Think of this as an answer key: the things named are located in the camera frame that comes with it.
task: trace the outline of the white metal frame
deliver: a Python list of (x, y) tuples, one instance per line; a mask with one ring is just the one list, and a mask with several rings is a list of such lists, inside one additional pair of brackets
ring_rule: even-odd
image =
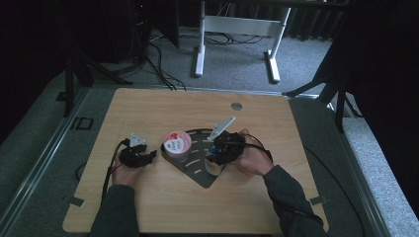
[(278, 70), (277, 55), (284, 29), (287, 25), (287, 19), (290, 15), (291, 8), (286, 9), (286, 13), (279, 21), (266, 21), (243, 18), (230, 18), (218, 16), (206, 16), (206, 2), (201, 2), (201, 43), (198, 50), (196, 75), (201, 77), (204, 75), (204, 58), (206, 55), (206, 46), (204, 44), (206, 32), (217, 32), (237, 35), (250, 35), (259, 37), (275, 38), (272, 50), (268, 50), (268, 64), (270, 66), (272, 79), (280, 82), (280, 73)]

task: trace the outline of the wooden table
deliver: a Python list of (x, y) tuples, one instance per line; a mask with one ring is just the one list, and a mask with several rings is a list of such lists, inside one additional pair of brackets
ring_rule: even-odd
[[(240, 103), (241, 111), (231, 105)], [(230, 132), (246, 127), (302, 185), (307, 199), (317, 188), (288, 100), (280, 96), (119, 89), (111, 102), (75, 196), (63, 222), (68, 232), (89, 232), (100, 206), (102, 186), (118, 143), (132, 132), (144, 137), (157, 157), (140, 174), (136, 207), (140, 232), (281, 233), (263, 179), (227, 166), (204, 189), (161, 156), (164, 137), (174, 130), (212, 128), (235, 116)], [(314, 212), (328, 223), (321, 204)]]

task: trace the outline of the black cable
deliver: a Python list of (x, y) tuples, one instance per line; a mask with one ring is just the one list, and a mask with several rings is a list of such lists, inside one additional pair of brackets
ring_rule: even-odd
[(170, 83), (169, 81), (167, 81), (167, 79), (164, 77), (163, 72), (161, 71), (161, 60), (162, 60), (162, 53), (161, 53), (161, 49), (155, 45), (154, 43), (150, 42), (149, 45), (155, 47), (157, 49), (158, 52), (158, 64), (157, 66), (154, 65), (154, 63), (151, 61), (151, 59), (147, 56), (147, 61), (151, 64), (151, 66), (154, 68), (154, 70), (156, 71), (157, 75), (160, 77), (160, 79), (166, 84), (166, 86), (169, 87), (170, 90), (175, 90), (177, 91), (176, 87)]
[(220, 36), (220, 37), (225, 37), (226, 41), (219, 41), (216, 39), (211, 39), (211, 38), (207, 38), (205, 37), (206, 40), (208, 40), (209, 42), (212, 42), (212, 44), (219, 44), (219, 45), (231, 45), (231, 44), (243, 44), (243, 43), (257, 43), (259, 41), (261, 41), (264, 37), (260, 37), (258, 40), (256, 41), (251, 41), (257, 37), (252, 37), (250, 39), (247, 40), (237, 40), (235, 39), (232, 35), (228, 35), (225, 33), (207, 33), (208, 36)]
[(106, 177), (105, 177), (105, 182), (104, 182), (104, 185), (103, 185), (103, 188), (102, 188), (101, 205), (102, 205), (102, 203), (103, 203), (103, 201), (106, 197), (106, 192), (108, 191), (108, 183), (109, 183), (109, 179), (111, 177), (111, 174), (113, 172), (113, 166), (114, 166), (115, 158), (117, 157), (117, 154), (118, 154), (118, 151), (120, 150), (121, 145), (126, 144), (126, 143), (129, 143), (128, 139), (122, 140), (120, 142), (120, 144), (118, 144), (117, 148), (115, 149), (114, 156), (112, 157), (111, 164), (108, 167), (108, 171), (107, 171)]
[(262, 148), (265, 149), (265, 146), (263, 146), (262, 142), (256, 136), (251, 135), (251, 134), (241, 134), (241, 135), (250, 136), (250, 137), (254, 138), (255, 140), (257, 140), (259, 142), (259, 144), (261, 144)]
[(163, 73), (165, 73), (167, 76), (169, 76), (169, 77), (166, 78), (166, 80), (174, 80), (174, 81), (178, 82), (183, 87), (183, 89), (185, 91), (187, 91), (186, 90), (185, 83), (183, 83), (183, 81), (181, 81), (181, 80), (175, 78), (174, 76), (170, 75), (169, 73), (167, 73), (166, 71), (164, 71), (161, 67), (160, 67), (160, 71), (163, 72)]
[(138, 73), (139, 72), (139, 70), (136, 70), (136, 71), (134, 71), (134, 72), (132, 72), (131, 74), (129, 74), (129, 75), (127, 75), (127, 76), (124, 76), (124, 77), (122, 77), (122, 78), (128, 78), (128, 77), (130, 77), (130, 76), (133, 76), (133, 75), (135, 75), (136, 73)]
[(176, 87), (171, 84), (170, 82), (168, 82), (158, 71), (157, 67), (154, 65), (154, 63), (151, 61), (151, 59), (148, 56), (145, 56), (145, 58), (147, 59), (147, 61), (151, 64), (151, 66), (154, 68), (154, 70), (156, 71), (156, 75), (164, 82), (164, 84), (166, 84), (166, 86), (173, 91), (172, 86), (174, 87), (175, 91), (176, 91)]
[(120, 166), (121, 166), (122, 164), (120, 164), (119, 166), (117, 166), (117, 167), (115, 167), (112, 171), (111, 171), (111, 174), (114, 174), (114, 172), (118, 169), (118, 168), (120, 168)]
[(326, 169), (326, 171), (330, 174), (330, 176), (333, 178), (333, 180), (336, 182), (336, 184), (339, 186), (339, 188), (341, 189), (342, 193), (344, 194), (344, 196), (346, 197), (349, 205), (352, 207), (352, 209), (355, 212), (355, 215), (358, 218), (358, 221), (360, 222), (361, 225), (361, 231), (363, 233), (363, 236), (366, 236), (366, 229), (364, 226), (363, 221), (361, 220), (361, 216), (360, 214), (357, 212), (357, 210), (355, 209), (354, 204), (352, 203), (351, 199), (349, 198), (348, 194), (345, 192), (345, 190), (343, 189), (342, 185), (339, 183), (338, 179), (336, 178), (335, 175), (333, 175), (333, 173), (330, 171), (330, 169), (323, 163), (323, 161), (310, 149), (308, 149), (308, 147), (306, 147), (305, 145), (303, 145), (304, 149), (307, 150), (311, 155), (313, 155), (318, 162), (320, 162), (320, 164), (324, 167), (324, 169)]
[(138, 60), (137, 62), (134, 62), (132, 65), (121, 68), (121, 69), (117, 69), (117, 70), (112, 70), (111, 72), (115, 73), (115, 74), (122, 74), (122, 73), (126, 73), (126, 72), (130, 72), (133, 69), (135, 69), (136, 67), (138, 67), (141, 64), (141, 61)]
[(283, 202), (280, 202), (280, 201), (276, 201), (276, 200), (273, 200), (272, 198), (271, 198), (271, 200), (279, 207), (279, 208), (281, 208), (282, 210), (286, 210), (286, 211), (289, 211), (289, 212), (292, 212), (292, 213), (294, 213), (294, 214), (297, 214), (297, 215), (300, 215), (300, 216), (302, 216), (302, 217), (306, 217), (306, 218), (310, 218), (310, 219), (313, 219), (313, 220), (315, 220), (315, 221), (317, 221), (321, 226), (323, 226), (324, 225), (324, 222), (323, 222), (323, 220), (320, 218), (320, 216), (318, 216), (318, 215), (316, 215), (316, 214), (314, 214), (314, 213), (310, 213), (310, 212), (306, 212), (306, 211), (303, 211), (303, 210), (299, 210), (299, 209), (297, 209), (297, 208), (295, 208), (295, 207), (292, 207), (292, 206), (290, 206), (290, 205), (287, 205), (287, 204), (285, 204), (285, 203), (283, 203)]

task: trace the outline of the metal hole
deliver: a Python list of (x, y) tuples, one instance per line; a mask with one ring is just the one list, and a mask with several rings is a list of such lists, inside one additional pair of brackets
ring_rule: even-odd
[(240, 103), (234, 102), (233, 104), (231, 104), (231, 107), (235, 110), (235, 111), (241, 111), (241, 109), (243, 109), (243, 107), (241, 106)]

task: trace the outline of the person's left hand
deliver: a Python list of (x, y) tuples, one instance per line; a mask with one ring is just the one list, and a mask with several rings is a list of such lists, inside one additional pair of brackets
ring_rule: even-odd
[(115, 158), (113, 167), (114, 172), (112, 173), (112, 184), (125, 185), (134, 188), (135, 181), (137, 180), (139, 172), (143, 167), (130, 168), (126, 165), (123, 165), (120, 161), (120, 155), (121, 153), (118, 153), (117, 157)]

